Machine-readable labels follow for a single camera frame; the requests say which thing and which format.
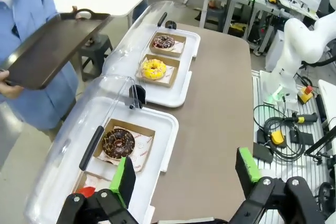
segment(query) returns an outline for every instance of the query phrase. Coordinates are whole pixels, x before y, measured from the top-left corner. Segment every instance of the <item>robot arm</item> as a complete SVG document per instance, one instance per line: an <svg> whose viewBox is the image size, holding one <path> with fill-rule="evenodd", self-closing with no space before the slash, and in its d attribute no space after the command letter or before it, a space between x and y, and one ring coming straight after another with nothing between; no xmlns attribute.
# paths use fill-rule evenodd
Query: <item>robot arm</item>
<svg viewBox="0 0 336 224"><path fill-rule="evenodd" d="M327 43L336 38L336 12L316 21L314 31L310 31L298 19L289 19L284 33L284 48L276 67L269 76L261 77L262 96L265 102L278 106L284 106L282 98L286 96L286 102L296 110L298 101L295 74L301 61L319 61Z"/></svg>

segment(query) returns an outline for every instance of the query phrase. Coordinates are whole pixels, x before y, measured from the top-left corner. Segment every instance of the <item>hand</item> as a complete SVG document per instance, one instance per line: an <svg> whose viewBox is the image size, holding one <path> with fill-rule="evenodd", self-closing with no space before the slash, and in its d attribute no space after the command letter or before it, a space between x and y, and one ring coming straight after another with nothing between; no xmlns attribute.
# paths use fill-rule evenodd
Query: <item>hand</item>
<svg viewBox="0 0 336 224"><path fill-rule="evenodd" d="M18 98L23 91L23 87L9 86L5 83L6 78L9 76L9 71L0 72L0 94L9 99Z"/></svg>

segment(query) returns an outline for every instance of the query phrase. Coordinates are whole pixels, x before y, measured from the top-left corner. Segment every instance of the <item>gray floor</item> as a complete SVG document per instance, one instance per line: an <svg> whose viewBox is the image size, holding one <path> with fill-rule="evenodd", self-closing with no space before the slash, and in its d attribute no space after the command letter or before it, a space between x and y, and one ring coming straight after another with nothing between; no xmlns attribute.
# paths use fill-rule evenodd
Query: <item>gray floor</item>
<svg viewBox="0 0 336 224"><path fill-rule="evenodd" d="M198 21L194 19L198 11L193 10L193 7L202 7L203 0L190 0L188 6L181 4L183 0L173 1L179 3L175 7L173 19L179 23L198 26ZM211 25L207 25L207 28L215 29ZM109 35L112 44L116 46L126 31L127 19L119 18L113 20L103 30L103 33ZM78 69L76 59L74 58L71 62ZM251 54L251 63L252 69L263 70L265 58ZM314 85L317 85L319 79L336 84L335 73L329 67L309 69L304 74L312 79ZM87 83L80 83L78 95L85 90L87 85ZM50 141L43 133L17 121L5 105L1 104L0 126L4 124L13 136L9 142L0 141L0 223L24 224L26 221L22 215L23 207L34 179L44 163L50 148ZM22 133L15 141L18 132Z"/></svg>

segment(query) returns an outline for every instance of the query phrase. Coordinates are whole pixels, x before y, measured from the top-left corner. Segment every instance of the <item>yellow icing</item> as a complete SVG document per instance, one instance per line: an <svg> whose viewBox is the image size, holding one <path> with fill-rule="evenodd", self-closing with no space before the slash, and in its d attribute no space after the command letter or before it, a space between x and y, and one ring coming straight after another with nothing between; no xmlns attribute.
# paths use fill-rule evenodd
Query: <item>yellow icing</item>
<svg viewBox="0 0 336 224"><path fill-rule="evenodd" d="M166 73L166 65L157 59L147 60L142 64L142 75L150 80L159 80Z"/></svg>

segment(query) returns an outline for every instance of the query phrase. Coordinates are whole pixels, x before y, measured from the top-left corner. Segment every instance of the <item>red part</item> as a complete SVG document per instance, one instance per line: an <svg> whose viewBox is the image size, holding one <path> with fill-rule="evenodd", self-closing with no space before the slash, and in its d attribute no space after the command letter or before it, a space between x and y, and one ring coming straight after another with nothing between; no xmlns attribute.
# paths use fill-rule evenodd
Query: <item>red part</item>
<svg viewBox="0 0 336 224"><path fill-rule="evenodd" d="M88 186L88 187L83 187L82 189L78 190L79 194L83 194L84 197L89 198L91 197L94 193L95 193L95 188L92 186Z"/></svg>
<svg viewBox="0 0 336 224"><path fill-rule="evenodd" d="M313 91L312 86L307 86L304 92L305 94L310 94L312 91Z"/></svg>

